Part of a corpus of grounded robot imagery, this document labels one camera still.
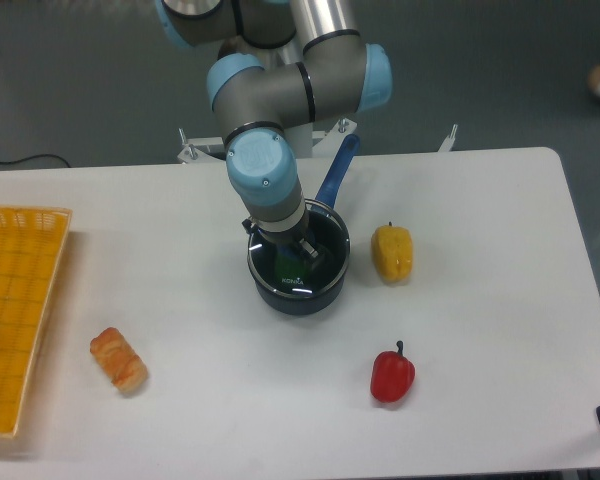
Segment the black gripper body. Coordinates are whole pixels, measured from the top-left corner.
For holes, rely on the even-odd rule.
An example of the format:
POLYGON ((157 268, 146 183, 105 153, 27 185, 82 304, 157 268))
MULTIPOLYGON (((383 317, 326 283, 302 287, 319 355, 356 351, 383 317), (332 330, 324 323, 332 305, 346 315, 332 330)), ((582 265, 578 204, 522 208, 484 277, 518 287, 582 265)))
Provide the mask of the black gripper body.
POLYGON ((249 248, 258 247, 265 243, 276 246, 290 245, 303 239, 309 228, 307 219, 301 219, 295 223, 286 221, 264 222, 256 219, 254 221, 258 225, 258 232, 249 237, 249 248))

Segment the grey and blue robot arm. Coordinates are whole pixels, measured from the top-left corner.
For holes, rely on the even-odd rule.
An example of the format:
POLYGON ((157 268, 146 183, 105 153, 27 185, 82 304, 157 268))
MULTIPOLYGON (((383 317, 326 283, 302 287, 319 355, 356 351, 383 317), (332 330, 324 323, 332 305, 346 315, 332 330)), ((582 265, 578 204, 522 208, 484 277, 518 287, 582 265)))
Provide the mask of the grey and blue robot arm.
POLYGON ((385 104, 385 50, 361 39, 349 1, 159 1, 156 10, 177 42, 247 45, 207 74, 228 176, 261 235, 314 264, 322 255, 285 132, 385 104))

